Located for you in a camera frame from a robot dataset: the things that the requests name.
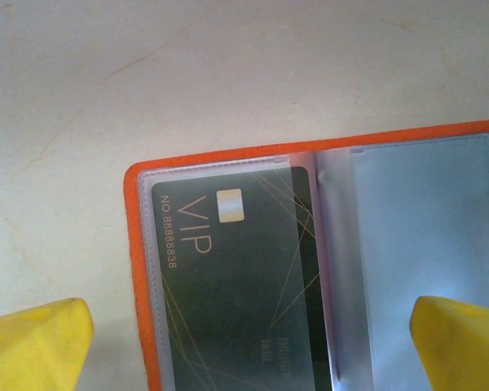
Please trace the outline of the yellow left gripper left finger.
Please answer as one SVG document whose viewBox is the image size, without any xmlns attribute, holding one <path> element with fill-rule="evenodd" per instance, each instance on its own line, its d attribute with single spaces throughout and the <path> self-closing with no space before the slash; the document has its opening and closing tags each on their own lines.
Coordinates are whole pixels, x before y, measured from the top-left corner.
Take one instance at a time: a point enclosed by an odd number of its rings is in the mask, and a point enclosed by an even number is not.
<svg viewBox="0 0 489 391">
<path fill-rule="evenodd" d="M 0 391 L 74 391 L 93 331 L 81 298 L 0 316 Z"/>
</svg>

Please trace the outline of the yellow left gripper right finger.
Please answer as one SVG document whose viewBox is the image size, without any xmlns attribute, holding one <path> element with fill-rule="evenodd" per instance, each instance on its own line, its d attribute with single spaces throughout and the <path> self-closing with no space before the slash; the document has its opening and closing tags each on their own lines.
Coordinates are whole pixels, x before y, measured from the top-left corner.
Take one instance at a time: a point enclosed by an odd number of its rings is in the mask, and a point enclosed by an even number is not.
<svg viewBox="0 0 489 391">
<path fill-rule="evenodd" d="M 409 329 L 433 391 L 489 391 L 489 308 L 419 297 Z"/>
</svg>

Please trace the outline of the orange card holder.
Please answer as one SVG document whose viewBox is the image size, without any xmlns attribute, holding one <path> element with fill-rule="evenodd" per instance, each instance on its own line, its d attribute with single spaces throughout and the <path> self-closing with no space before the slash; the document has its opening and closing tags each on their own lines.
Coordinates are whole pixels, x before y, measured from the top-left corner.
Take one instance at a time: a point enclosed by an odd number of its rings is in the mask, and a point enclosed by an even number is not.
<svg viewBox="0 0 489 391">
<path fill-rule="evenodd" d="M 441 296 L 489 308 L 489 120 L 247 147 L 132 165 L 124 178 L 148 391 L 166 335 L 152 187 L 308 171 L 333 391 L 431 391 L 409 320 Z"/>
</svg>

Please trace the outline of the black VIP card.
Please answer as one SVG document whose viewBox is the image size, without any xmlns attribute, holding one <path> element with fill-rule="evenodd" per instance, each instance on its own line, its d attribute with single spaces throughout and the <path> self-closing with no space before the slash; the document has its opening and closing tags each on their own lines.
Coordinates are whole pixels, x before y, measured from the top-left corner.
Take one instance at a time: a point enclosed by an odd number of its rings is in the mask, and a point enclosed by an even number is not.
<svg viewBox="0 0 489 391">
<path fill-rule="evenodd" d="M 164 391 L 333 391 L 301 166 L 159 182 Z"/>
</svg>

